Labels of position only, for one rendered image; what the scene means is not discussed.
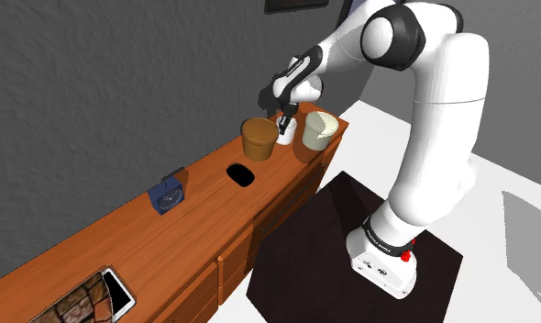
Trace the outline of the white cup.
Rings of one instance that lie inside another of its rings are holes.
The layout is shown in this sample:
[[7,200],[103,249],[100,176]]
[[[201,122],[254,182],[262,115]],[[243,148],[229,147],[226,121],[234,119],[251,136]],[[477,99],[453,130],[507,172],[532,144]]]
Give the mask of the white cup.
[[279,129],[279,136],[276,140],[277,144],[289,145],[293,142],[293,137],[297,128],[297,121],[294,117],[291,117],[287,127],[284,127],[285,117],[278,117],[276,120],[276,126]]

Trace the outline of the cream pot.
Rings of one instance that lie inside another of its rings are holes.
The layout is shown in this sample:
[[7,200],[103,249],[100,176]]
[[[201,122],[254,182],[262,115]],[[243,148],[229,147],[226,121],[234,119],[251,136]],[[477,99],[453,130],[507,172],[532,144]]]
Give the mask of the cream pot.
[[310,150],[324,150],[337,132],[337,119],[322,111],[313,111],[306,116],[303,144]]

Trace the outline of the brown pot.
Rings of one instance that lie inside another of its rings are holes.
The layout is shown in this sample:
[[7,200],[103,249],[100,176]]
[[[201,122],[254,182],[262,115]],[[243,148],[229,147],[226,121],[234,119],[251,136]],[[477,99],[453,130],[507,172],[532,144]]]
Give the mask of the brown pot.
[[271,156],[279,130],[267,118],[253,117],[242,124],[241,136],[244,155],[255,162],[263,162]]

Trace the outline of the black oval object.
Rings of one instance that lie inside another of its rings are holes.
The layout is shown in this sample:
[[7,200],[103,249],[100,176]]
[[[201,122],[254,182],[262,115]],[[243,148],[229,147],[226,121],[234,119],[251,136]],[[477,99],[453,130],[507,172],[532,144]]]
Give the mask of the black oval object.
[[239,186],[247,187],[254,182],[255,175],[246,166],[233,163],[226,168],[226,174]]

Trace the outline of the blue alarm clock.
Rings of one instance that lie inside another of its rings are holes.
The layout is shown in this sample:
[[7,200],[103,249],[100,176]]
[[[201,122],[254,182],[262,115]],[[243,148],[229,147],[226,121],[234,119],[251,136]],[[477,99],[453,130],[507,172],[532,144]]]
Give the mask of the blue alarm clock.
[[174,177],[156,184],[147,193],[151,206],[159,215],[167,213],[184,200],[182,183]]

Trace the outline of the dark robot stand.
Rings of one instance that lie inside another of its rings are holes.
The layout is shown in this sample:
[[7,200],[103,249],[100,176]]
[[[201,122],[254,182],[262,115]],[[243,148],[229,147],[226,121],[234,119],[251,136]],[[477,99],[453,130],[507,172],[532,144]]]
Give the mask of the dark robot stand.
[[346,237],[382,201],[340,172],[261,242],[247,296],[267,323],[444,322],[463,257],[430,232],[402,300],[352,270]]

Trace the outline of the wooden chest of drawers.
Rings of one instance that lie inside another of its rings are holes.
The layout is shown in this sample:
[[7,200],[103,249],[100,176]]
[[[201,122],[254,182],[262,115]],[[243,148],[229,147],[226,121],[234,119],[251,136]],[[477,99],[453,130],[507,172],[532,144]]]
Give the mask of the wooden chest of drawers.
[[[266,161],[241,139],[177,174],[184,200],[159,215],[140,195],[0,279],[0,323],[28,323],[111,267],[137,303],[117,323],[208,323],[253,268],[260,243],[317,190],[347,128],[323,151],[300,138]],[[255,179],[241,187],[226,168]]]

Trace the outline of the white tablet with patterned cover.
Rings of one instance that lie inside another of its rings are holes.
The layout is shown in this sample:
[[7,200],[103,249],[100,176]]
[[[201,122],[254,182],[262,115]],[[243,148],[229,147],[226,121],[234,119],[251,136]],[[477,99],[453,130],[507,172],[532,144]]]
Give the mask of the white tablet with patterned cover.
[[117,323],[136,303],[116,272],[107,267],[28,323]]

